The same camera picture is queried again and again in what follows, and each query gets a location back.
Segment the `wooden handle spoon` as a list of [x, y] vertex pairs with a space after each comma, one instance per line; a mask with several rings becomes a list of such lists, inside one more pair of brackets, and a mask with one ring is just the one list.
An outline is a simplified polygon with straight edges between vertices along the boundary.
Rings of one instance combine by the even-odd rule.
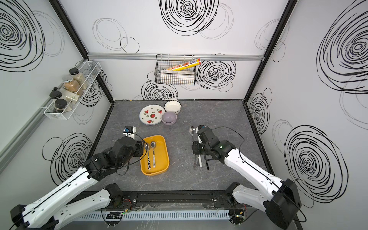
[[195, 142], [196, 141], [196, 129], [193, 126], [189, 128], [189, 133], [192, 136], [192, 141]]

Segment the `silver spoon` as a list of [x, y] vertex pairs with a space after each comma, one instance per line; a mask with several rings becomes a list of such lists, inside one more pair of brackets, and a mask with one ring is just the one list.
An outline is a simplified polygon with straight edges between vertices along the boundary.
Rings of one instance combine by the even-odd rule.
[[156, 158], [155, 158], [155, 148], [156, 148], [156, 142], [152, 141], [150, 143], [150, 147], [152, 149], [152, 154], [153, 154], [153, 167], [155, 168], [156, 167]]

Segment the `cow pattern handle spoon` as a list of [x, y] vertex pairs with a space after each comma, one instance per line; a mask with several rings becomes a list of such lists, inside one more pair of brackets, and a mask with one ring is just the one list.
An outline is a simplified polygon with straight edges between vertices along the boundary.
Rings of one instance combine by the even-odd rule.
[[147, 155], [147, 168], [148, 168], [148, 170], [151, 170], [151, 162], [150, 162], [150, 153], [149, 153], [149, 151], [150, 151], [150, 149], [149, 149], [150, 147], [149, 147], [149, 145], [148, 144], [145, 144], [145, 151], [146, 151], [146, 155]]

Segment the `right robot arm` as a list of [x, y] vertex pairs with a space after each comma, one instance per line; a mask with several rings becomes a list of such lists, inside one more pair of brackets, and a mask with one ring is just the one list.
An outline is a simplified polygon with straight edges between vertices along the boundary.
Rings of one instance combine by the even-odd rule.
[[227, 191], [231, 198], [239, 204], [250, 205], [264, 212], [279, 228], [286, 230], [289, 227], [301, 209], [298, 188], [292, 180], [283, 181], [265, 171], [242, 154], [240, 148], [228, 140], [220, 141], [208, 126], [192, 126], [189, 132], [194, 155], [211, 156], [255, 186], [255, 189], [250, 189], [233, 183]]

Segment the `iridescent gold spoon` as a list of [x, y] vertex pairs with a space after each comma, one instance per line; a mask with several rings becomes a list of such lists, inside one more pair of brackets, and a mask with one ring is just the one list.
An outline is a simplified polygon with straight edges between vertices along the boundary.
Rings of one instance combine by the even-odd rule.
[[198, 156], [197, 156], [197, 155], [195, 155], [194, 157], [195, 157], [195, 158], [194, 158], [193, 169], [195, 170], [195, 169], [197, 168], [197, 164], [198, 164]]

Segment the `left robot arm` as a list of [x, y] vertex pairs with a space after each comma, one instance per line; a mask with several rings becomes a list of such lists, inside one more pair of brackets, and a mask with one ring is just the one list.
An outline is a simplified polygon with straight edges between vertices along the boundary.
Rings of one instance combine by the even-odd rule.
[[145, 141], [134, 137], [134, 134], [122, 137], [113, 147], [93, 155], [76, 173], [42, 198], [29, 205], [15, 206], [10, 211], [13, 225], [18, 230], [58, 230], [96, 209], [121, 207], [124, 197], [117, 184], [110, 184], [78, 201], [73, 202], [73, 199], [105, 177], [129, 167], [131, 158], [143, 156]]

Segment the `black long spoon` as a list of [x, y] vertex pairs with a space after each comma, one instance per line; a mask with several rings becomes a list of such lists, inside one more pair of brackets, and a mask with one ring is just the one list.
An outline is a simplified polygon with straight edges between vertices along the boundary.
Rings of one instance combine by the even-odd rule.
[[208, 164], [208, 160], [207, 160], [206, 155], [204, 155], [204, 159], [205, 159], [205, 163], [206, 163], [206, 169], [209, 170], [209, 164]]

